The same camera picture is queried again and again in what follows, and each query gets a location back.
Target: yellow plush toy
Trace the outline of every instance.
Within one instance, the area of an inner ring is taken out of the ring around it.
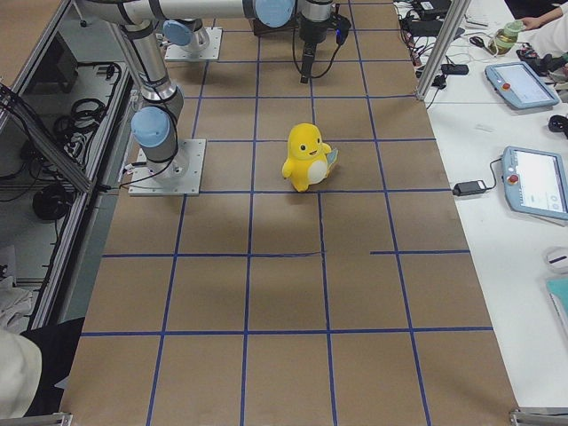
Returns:
[[[302,193],[309,185],[327,178],[337,160],[337,150],[321,140],[320,130],[313,124],[297,124],[288,136],[288,158],[282,166],[282,176],[290,179]]]

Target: tablet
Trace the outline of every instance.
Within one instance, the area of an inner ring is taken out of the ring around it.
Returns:
[[[555,92],[525,62],[490,65],[485,76],[514,108],[549,107],[559,102]]]
[[[508,146],[501,165],[511,209],[568,220],[568,185],[559,154]]]

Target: person's arm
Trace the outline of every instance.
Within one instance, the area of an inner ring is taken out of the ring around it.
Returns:
[[[562,6],[553,9],[552,11],[539,16],[538,18],[525,17],[521,21],[525,24],[525,30],[540,28],[553,20],[557,20],[563,16],[568,11],[568,2],[564,3]]]

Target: blue joint cap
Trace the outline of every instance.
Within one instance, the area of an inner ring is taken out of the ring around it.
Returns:
[[[255,12],[266,26],[282,27],[292,16],[294,2],[295,0],[256,0]]]
[[[170,118],[160,108],[147,106],[134,114],[132,134],[144,148],[155,148],[170,134]]]
[[[176,20],[166,20],[163,23],[163,34],[178,46],[187,46],[193,38],[193,31]]]

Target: metal mounting plate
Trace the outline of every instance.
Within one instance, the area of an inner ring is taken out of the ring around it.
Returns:
[[[221,36],[223,29],[220,27],[206,27],[205,30],[209,34],[209,46],[207,49],[190,53],[184,51],[181,47],[172,44],[166,50],[165,59],[167,62],[201,62],[204,60],[218,60],[221,51]]]
[[[163,195],[199,195],[201,185],[201,173],[203,172],[203,159],[205,158],[205,139],[181,139],[179,149],[185,151],[189,158],[189,168],[180,178],[171,179],[168,182],[157,181],[153,177],[132,184],[128,193],[132,196],[163,196]],[[137,162],[145,162],[146,156],[140,149]],[[146,167],[134,170],[132,181],[148,178],[150,173]]]

